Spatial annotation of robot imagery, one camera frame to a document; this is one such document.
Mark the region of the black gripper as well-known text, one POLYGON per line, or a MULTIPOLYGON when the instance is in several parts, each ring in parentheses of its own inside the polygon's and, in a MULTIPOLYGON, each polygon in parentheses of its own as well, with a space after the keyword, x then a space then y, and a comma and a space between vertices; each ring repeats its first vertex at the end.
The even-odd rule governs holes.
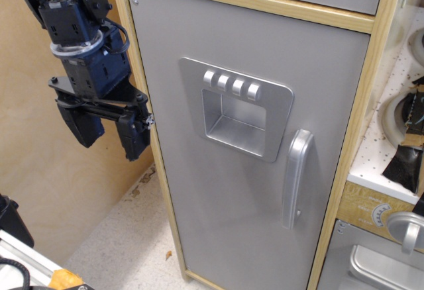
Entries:
POLYGON ((147 96, 129 81, 127 55, 94 46, 52 45, 51 51, 66 75, 48 84, 77 141, 89 148, 105 132, 101 119, 114 121, 126 158, 137 160, 150 146, 153 118, 146 108, 147 96))

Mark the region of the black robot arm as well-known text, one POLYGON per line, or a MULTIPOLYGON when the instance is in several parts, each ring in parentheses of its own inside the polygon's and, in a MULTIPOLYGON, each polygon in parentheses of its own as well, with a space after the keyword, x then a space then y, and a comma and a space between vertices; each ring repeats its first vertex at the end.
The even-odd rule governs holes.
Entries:
POLYGON ((51 39, 50 49, 65 71, 48 84, 78 142, 90 147, 113 121, 128 160, 150 144, 153 117, 147 96, 130 82, 126 30, 108 18, 108 0, 25 0, 51 39))

